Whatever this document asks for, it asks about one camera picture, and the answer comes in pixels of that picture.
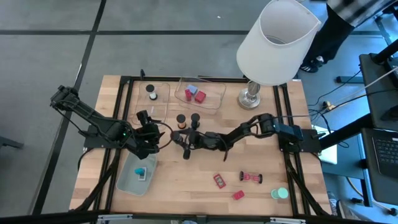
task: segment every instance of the wooden tabletop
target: wooden tabletop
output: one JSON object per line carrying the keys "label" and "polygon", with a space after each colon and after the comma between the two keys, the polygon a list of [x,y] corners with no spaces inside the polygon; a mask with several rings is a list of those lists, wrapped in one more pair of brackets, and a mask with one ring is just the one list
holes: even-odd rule
{"label": "wooden tabletop", "polygon": [[[118,93],[120,76],[105,75],[99,91],[95,109],[104,116],[112,117],[114,102]],[[131,122],[136,109],[139,86],[134,82],[129,108]],[[180,113],[187,118],[195,110],[181,107],[174,97],[178,82],[170,85],[169,109],[166,123],[177,130],[176,116]],[[225,83],[226,92],[221,108],[216,114],[199,112],[199,131],[229,133],[240,123],[261,113],[277,115],[272,87],[261,87],[261,103],[258,108],[248,111],[239,107],[237,95],[244,83]],[[308,114],[307,102],[301,81],[288,83],[289,98],[293,115]],[[119,119],[122,117],[127,88],[124,88]],[[280,91],[282,110],[285,113],[283,94]],[[310,118],[294,118],[294,123],[303,129],[310,129]],[[169,140],[169,131],[160,140],[160,146]],[[122,150],[118,177],[129,152]],[[104,149],[94,149],[82,160],[77,176],[70,208],[76,208],[93,190],[100,176]],[[157,167],[147,193],[141,197],[125,193],[115,188],[112,212],[131,213],[169,213],[169,214],[211,214],[211,215],[280,215],[291,216],[290,199],[275,200],[271,190],[279,187],[288,188],[283,155],[279,151],[277,136],[265,139],[246,137],[238,141],[229,151],[228,159],[223,162],[224,153],[220,151],[196,150],[191,158],[184,160],[182,148],[173,142],[157,154]],[[325,181],[319,160],[311,154],[300,154],[305,176],[305,183],[315,200],[330,213]],[[263,183],[240,182],[239,171],[261,173]],[[213,180],[215,174],[221,174],[226,187],[219,189]],[[245,197],[233,200],[233,193],[243,190]],[[108,184],[104,187],[100,208],[104,208]],[[296,186],[298,209],[303,213],[300,191]]]}

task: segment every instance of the laptop keyboard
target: laptop keyboard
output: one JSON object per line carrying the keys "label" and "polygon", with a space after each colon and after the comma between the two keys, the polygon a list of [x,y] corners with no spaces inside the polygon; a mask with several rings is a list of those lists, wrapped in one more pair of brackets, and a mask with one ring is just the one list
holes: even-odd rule
{"label": "laptop keyboard", "polygon": [[398,142],[390,139],[374,139],[377,159],[381,163],[398,165]]}

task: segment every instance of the silver lamp base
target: silver lamp base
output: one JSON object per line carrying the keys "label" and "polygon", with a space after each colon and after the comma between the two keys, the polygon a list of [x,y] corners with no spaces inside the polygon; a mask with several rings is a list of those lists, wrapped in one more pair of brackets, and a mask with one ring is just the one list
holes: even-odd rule
{"label": "silver lamp base", "polygon": [[260,104],[260,85],[249,82],[248,87],[239,92],[238,104],[245,110],[253,110]]}

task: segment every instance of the lamp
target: lamp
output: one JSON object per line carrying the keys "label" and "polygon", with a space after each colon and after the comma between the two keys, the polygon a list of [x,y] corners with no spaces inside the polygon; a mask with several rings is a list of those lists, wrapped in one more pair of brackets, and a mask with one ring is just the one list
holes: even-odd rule
{"label": "lamp", "polygon": [[295,76],[320,24],[295,0],[265,6],[236,54],[239,69],[250,79],[238,96],[242,108],[259,105],[260,85],[280,85]]}

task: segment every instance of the green lid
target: green lid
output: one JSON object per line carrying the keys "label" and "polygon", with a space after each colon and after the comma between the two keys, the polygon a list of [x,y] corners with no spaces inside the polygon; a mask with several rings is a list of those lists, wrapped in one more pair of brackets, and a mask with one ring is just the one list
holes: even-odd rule
{"label": "green lid", "polygon": [[288,191],[286,190],[286,188],[281,187],[278,189],[278,195],[280,198],[287,198],[287,196],[289,196]]}

